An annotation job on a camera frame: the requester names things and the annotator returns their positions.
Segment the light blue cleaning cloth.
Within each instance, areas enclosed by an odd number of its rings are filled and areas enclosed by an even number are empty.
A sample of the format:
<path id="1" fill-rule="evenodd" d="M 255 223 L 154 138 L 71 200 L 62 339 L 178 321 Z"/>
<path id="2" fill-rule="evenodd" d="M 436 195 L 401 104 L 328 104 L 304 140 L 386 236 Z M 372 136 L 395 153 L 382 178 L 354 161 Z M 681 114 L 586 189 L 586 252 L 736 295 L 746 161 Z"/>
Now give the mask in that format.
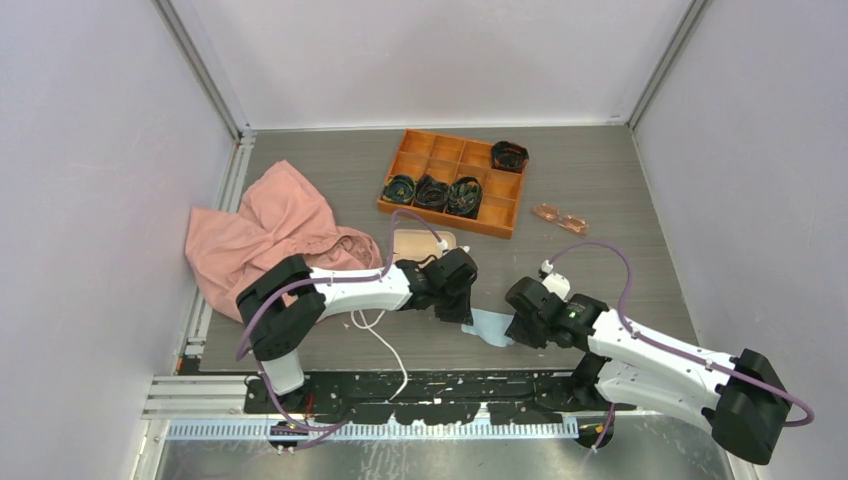
<path id="1" fill-rule="evenodd" d="M 472 308 L 471 317 L 470 324 L 461 325 L 464 333 L 475 335 L 494 347 L 505 348 L 514 344 L 514 340 L 506 335 L 512 315 Z"/>

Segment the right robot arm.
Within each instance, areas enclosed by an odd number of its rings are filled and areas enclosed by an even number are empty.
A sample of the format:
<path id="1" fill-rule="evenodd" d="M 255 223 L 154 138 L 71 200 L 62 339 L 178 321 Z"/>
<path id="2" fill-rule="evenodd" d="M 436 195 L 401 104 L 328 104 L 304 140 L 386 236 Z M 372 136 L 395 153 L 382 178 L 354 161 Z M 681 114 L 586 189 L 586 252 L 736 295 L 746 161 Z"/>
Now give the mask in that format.
<path id="1" fill-rule="evenodd" d="M 732 455 L 771 459 L 790 413 L 766 356 L 705 350 L 646 328 L 582 294 L 565 298 L 549 278 L 524 277 L 505 295 L 515 310 L 507 337 L 532 348 L 555 344 L 584 356 L 553 401 L 584 410 L 636 406 L 693 425 Z"/>

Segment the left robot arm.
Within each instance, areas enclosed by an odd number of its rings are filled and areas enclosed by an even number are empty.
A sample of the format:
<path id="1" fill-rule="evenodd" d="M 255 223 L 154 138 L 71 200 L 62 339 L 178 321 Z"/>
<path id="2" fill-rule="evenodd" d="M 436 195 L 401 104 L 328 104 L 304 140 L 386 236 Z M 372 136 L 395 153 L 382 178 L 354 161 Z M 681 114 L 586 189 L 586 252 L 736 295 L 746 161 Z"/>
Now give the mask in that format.
<path id="1" fill-rule="evenodd" d="M 245 333 L 237 348 L 251 352 L 269 380 L 268 400 L 298 412 L 307 398 L 297 349 L 321 320 L 359 310 L 432 310 L 443 322 L 469 324 L 478 267 L 462 247 L 422 261 L 401 259 L 371 270 L 310 267 L 301 255 L 283 259 L 236 298 Z"/>

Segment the pink glasses case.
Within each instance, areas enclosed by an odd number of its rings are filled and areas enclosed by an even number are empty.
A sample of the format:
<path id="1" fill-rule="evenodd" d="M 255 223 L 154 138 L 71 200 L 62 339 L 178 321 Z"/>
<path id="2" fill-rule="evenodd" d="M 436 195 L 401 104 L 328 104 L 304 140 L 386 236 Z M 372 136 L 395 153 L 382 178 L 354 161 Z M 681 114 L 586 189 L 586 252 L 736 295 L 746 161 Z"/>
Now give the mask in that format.
<path id="1" fill-rule="evenodd" d="M 448 231 L 437 231 L 437 240 L 426 229 L 398 229 L 394 232 L 393 260 L 412 260 L 427 263 L 440 258 L 445 249 L 455 248 L 456 237 Z"/>

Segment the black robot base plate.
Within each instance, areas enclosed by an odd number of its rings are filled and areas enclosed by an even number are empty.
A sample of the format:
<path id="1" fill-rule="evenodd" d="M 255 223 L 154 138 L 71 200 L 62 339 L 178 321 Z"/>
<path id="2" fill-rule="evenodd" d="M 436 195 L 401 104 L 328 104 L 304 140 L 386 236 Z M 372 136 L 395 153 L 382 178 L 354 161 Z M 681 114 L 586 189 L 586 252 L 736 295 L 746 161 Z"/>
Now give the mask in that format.
<path id="1" fill-rule="evenodd" d="M 291 416 L 329 425 L 468 424 L 483 413 L 495 425 L 547 424 L 609 408 L 570 372 L 554 370 L 312 371 L 278 402 Z"/>

